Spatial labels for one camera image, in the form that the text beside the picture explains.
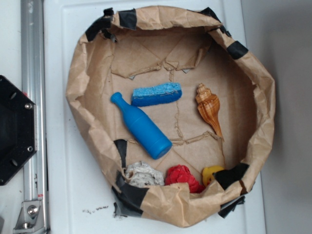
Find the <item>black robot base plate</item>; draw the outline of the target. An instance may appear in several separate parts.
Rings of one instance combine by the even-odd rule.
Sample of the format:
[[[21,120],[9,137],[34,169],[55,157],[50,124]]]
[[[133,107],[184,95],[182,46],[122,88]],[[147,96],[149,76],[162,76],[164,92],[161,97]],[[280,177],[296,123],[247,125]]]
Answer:
[[[35,103],[0,77],[0,184],[6,185],[37,151]]]

